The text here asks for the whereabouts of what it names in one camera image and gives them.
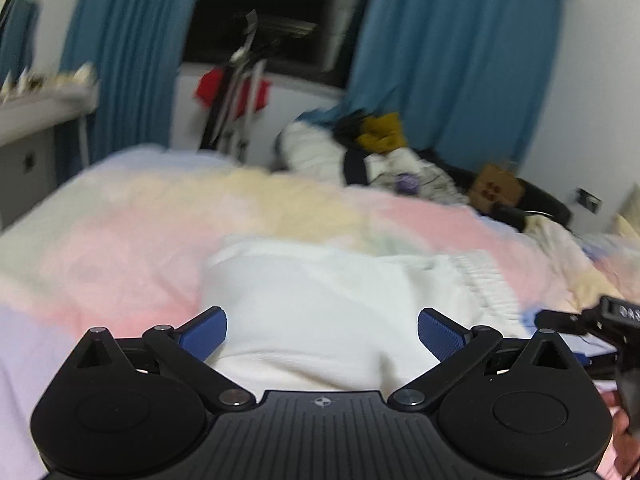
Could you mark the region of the person's right hand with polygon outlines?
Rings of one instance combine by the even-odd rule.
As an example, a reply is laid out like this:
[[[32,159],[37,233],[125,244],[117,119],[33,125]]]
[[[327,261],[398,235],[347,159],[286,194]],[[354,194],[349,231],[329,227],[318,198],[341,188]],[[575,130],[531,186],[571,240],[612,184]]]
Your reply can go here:
[[[603,391],[602,399],[613,419],[610,445],[598,468],[603,479],[632,479],[639,473],[639,440],[628,431],[629,417],[617,391]]]

